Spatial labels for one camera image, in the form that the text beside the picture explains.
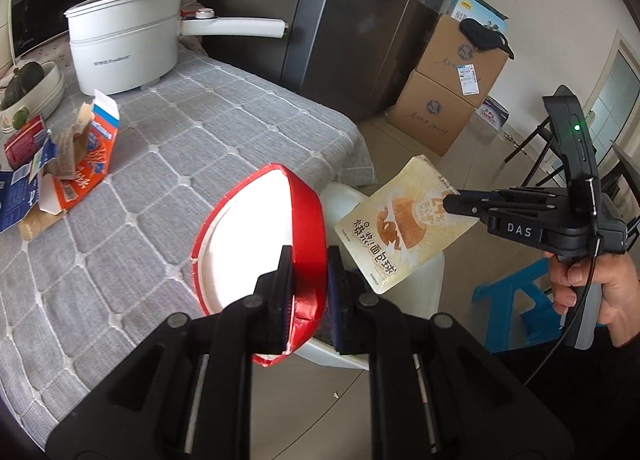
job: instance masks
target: red bowl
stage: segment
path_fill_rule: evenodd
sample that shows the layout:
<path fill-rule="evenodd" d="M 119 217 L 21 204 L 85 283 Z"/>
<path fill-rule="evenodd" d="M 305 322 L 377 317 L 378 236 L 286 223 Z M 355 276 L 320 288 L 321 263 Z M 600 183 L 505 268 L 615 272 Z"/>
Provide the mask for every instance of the red bowl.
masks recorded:
<path fill-rule="evenodd" d="M 261 274 L 278 268 L 292 246 L 294 301 L 287 350 L 254 356 L 270 366 L 300 348 L 322 319 L 326 299 L 326 241 L 318 195 L 281 164 L 267 164 L 238 183 L 200 228 L 191 253 L 202 311 L 219 313 L 252 294 Z"/>

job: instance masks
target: black bag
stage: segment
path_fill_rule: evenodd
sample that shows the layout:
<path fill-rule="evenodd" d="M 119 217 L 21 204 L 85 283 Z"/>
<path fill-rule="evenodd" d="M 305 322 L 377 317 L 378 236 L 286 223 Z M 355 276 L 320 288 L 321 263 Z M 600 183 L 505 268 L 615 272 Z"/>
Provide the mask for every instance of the black bag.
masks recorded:
<path fill-rule="evenodd" d="M 473 43 L 478 50 L 493 50 L 499 48 L 509 54 L 509 59 L 514 59 L 513 50 L 504 34 L 498 30 L 491 30 L 478 23 L 476 20 L 466 18 L 460 22 L 460 32 Z"/>

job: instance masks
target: hand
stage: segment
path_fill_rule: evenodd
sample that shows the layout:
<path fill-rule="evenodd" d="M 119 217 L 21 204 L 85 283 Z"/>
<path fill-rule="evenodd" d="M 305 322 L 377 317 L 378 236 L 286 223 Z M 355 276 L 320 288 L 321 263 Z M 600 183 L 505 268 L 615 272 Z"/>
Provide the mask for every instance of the hand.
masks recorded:
<path fill-rule="evenodd" d="M 549 278 L 554 297 L 554 309 L 566 315 L 575 306 L 572 286 L 584 286 L 589 275 L 590 258 L 571 267 L 545 253 L 549 260 Z M 596 259 L 593 284 L 602 284 L 602 303 L 598 322 L 609 327 L 615 346 L 622 346 L 640 332 L 640 286 L 638 275 L 628 254 L 604 254 Z"/>

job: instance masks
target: blue packaging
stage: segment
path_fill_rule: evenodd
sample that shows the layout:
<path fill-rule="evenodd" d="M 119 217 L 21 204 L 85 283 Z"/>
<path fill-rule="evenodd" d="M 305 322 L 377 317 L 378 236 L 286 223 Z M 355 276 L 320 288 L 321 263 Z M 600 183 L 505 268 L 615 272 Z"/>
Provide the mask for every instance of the blue packaging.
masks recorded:
<path fill-rule="evenodd" d="M 58 156 L 58 147 L 47 138 L 28 164 L 16 171 L 0 171 L 0 233 L 22 220 L 38 203 L 40 170 Z"/>
<path fill-rule="evenodd" d="M 471 18 L 487 28 L 507 32 L 507 18 L 483 0 L 451 0 L 446 14 L 456 21 Z"/>
<path fill-rule="evenodd" d="M 476 108 L 476 114 L 482 117 L 488 124 L 500 131 L 504 123 L 509 119 L 509 113 L 495 99 L 487 97 L 480 106 Z"/>

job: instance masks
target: cardboard box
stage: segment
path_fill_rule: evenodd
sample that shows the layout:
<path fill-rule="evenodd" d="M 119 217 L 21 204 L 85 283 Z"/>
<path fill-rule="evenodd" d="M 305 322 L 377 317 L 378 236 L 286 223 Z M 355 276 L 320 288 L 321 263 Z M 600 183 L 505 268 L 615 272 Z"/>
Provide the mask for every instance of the cardboard box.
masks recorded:
<path fill-rule="evenodd" d="M 451 0 L 447 16 L 451 16 L 456 21 L 472 18 L 488 28 L 499 30 L 503 34 L 507 33 L 506 20 L 509 18 L 483 0 Z"/>
<path fill-rule="evenodd" d="M 416 70 L 477 108 L 487 97 L 509 55 L 499 48 L 477 50 L 460 32 L 460 24 L 442 15 Z M 478 93 L 465 95 L 459 66 L 473 65 Z"/>
<path fill-rule="evenodd" d="M 443 156 L 474 111 L 456 94 L 413 71 L 387 121 Z"/>

